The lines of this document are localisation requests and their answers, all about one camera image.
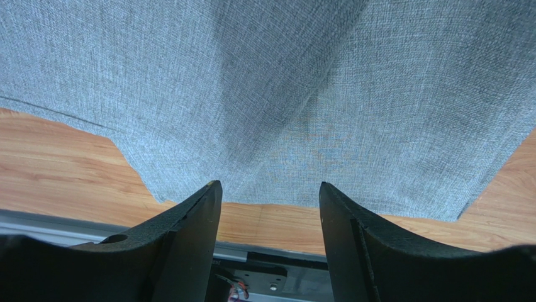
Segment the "grey cloth napkin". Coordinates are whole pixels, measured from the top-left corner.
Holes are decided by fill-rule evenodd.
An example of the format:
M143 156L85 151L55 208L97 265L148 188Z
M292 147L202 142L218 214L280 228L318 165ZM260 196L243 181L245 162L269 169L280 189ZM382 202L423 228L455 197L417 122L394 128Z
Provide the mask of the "grey cloth napkin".
M110 139L157 201L455 221L535 127L534 1L2 1L1 106Z

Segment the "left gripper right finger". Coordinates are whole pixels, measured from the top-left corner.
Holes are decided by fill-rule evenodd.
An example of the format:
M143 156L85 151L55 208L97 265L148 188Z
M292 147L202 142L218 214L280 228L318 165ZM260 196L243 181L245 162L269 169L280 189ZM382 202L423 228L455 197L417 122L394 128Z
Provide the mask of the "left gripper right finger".
M335 301L438 301L459 261L477 254L401 228L328 182L319 202Z

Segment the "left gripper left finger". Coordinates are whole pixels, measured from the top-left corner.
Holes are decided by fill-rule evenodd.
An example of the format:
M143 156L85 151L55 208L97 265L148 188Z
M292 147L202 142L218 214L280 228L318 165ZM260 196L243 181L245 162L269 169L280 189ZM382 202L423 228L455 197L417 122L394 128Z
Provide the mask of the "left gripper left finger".
M177 206L100 243L76 245L91 301L204 301L221 214L211 181Z

